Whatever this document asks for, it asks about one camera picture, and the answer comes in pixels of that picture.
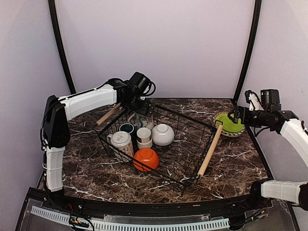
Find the white brown striped cup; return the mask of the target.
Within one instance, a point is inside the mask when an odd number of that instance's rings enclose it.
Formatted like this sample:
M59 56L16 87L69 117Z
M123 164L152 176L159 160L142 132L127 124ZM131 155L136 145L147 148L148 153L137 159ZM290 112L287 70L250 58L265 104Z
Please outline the white brown striped cup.
M152 132L149 128L143 127L137 130L137 146L139 149L151 148L153 145Z

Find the tall dragon pattern mug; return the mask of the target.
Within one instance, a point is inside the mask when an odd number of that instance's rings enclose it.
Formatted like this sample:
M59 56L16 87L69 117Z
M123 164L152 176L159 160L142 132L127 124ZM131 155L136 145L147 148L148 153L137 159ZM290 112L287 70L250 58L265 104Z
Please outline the tall dragon pattern mug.
M138 113L133 113L128 117L128 122L133 124L137 129L146 127L150 130L154 128L153 116L145 116Z

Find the dark green cup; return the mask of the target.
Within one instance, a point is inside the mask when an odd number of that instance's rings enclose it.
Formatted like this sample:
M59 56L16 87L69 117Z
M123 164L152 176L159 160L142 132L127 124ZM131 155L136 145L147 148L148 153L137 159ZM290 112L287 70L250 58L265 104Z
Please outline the dark green cup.
M133 134L135 132L135 126L131 123L124 123L120 125L119 131L127 132L128 134Z

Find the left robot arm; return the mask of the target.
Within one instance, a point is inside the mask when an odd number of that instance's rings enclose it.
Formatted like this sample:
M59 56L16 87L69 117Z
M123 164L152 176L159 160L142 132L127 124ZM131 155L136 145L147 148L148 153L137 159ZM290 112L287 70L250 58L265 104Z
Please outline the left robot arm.
M40 126L41 149L45 153L46 187L52 193L49 202L58 210L68 206L63 189L63 156L71 134L69 121L100 107L118 104L144 116L150 116L154 104L148 99L156 85L147 76L135 72L128 80L111 78L100 86L68 96L50 96Z

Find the white leaf pattern mug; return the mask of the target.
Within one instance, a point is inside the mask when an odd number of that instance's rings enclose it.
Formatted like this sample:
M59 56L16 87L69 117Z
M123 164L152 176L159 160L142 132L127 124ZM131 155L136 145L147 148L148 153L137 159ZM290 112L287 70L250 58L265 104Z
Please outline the white leaf pattern mug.
M125 131L118 131L107 136L107 142L112 145L117 160L127 163L134 156L131 135Z

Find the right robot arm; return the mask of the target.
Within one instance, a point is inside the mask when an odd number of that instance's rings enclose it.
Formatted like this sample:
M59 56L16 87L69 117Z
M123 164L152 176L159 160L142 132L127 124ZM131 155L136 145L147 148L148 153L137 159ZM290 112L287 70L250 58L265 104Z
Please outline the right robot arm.
M260 132L269 130L280 138L273 138L282 147L274 145L275 154L291 151L301 162L308 165L308 128L305 122L292 111L283 110L280 94L276 89L261 90L260 94L252 90L245 92L248 107L235 106L228 118L234 123L241 123L249 128L258 128L254 133L257 137ZM290 202L303 210L308 209L308 179L302 177L287 177L272 180L255 181L246 197L245 204L250 209L257 208L265 199L278 199Z

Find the lime green plate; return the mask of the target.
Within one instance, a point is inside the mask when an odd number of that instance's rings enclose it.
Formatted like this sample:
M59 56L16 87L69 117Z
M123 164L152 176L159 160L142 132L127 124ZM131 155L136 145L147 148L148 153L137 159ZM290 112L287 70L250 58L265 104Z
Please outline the lime green plate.
M227 132L240 132L244 129L244 125L240 122L234 124L229 118L227 113L219 113L216 115L214 121L217 121L217 124L222 124L223 129Z

